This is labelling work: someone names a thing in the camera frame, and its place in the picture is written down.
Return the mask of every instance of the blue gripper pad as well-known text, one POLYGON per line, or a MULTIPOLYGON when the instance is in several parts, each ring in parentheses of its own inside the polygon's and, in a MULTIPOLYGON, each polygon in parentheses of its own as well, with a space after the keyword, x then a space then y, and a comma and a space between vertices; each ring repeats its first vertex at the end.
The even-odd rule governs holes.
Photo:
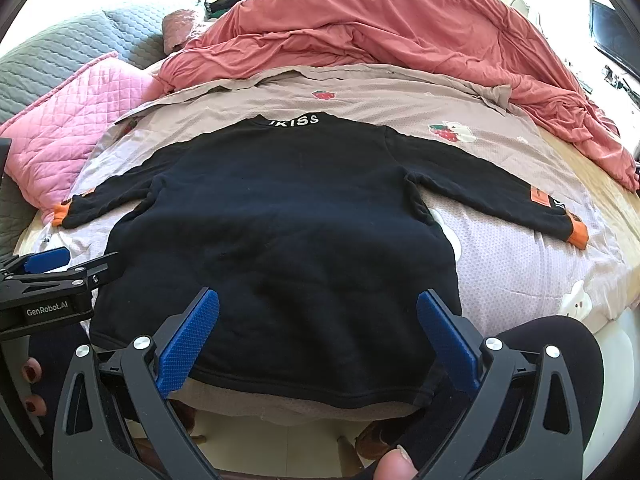
MULTIPOLYGON (((430 293, 423 292, 416 305, 418 321, 454 387, 473 399, 480 389, 478 356, 443 311, 443 306, 430 293)), ((473 328, 468 319, 458 319, 473 328)))
POLYGON ((169 341, 158 359, 156 386, 163 399, 184 384, 219 313, 218 295, 208 290, 169 341))
POLYGON ((48 270, 63 267, 71 260, 71 254, 66 247, 44 251, 27 258, 24 263, 24 272, 27 274, 39 274, 48 270))

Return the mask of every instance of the tile floor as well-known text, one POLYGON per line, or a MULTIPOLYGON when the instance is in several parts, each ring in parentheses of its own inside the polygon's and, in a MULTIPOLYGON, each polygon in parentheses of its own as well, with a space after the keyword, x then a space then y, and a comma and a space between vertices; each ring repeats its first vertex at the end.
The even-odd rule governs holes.
MULTIPOLYGON (((336 440, 351 443, 367 422, 316 420, 298 426, 278 426, 256 416, 225 416, 198 412, 194 435, 207 442, 200 449, 217 469, 288 477, 340 477, 336 440)), ((143 436, 130 424, 133 436, 143 436)))

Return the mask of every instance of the black sweatshirt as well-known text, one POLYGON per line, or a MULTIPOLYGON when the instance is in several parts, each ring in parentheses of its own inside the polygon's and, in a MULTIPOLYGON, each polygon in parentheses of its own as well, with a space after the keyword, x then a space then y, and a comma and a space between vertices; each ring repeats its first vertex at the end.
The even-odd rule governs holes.
POLYGON ((434 352, 416 299, 434 288, 461 309, 452 247, 418 184, 586 243, 561 204, 449 144, 324 112, 257 116, 73 197, 64 228, 142 199, 111 231, 106 251, 126 270, 98 294, 92 342, 119 348, 153 333, 208 286, 220 318, 191 377, 344 408, 419 404, 434 352))

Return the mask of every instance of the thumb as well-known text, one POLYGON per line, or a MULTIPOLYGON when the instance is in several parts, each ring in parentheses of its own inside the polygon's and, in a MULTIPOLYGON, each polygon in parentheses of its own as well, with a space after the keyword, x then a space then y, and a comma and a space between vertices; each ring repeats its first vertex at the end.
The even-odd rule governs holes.
POLYGON ((380 459, 373 480, 411 480, 417 473, 407 452, 398 446, 380 459))

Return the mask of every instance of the orange cuff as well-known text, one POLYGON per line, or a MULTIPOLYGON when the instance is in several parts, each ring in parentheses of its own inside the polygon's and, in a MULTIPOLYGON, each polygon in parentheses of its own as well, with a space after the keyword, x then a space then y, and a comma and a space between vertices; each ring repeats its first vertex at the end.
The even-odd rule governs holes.
POLYGON ((62 204, 56 204, 53 206, 53 221, 51 222, 53 227, 60 227, 62 221, 69 213, 69 206, 71 206, 71 200, 66 200, 62 204))
POLYGON ((583 251, 587 248, 587 242, 589 241, 587 226, 583 224, 582 220, 573 213, 568 211, 566 213, 569 215, 571 224, 574 226, 571 236, 569 236, 566 241, 583 251))

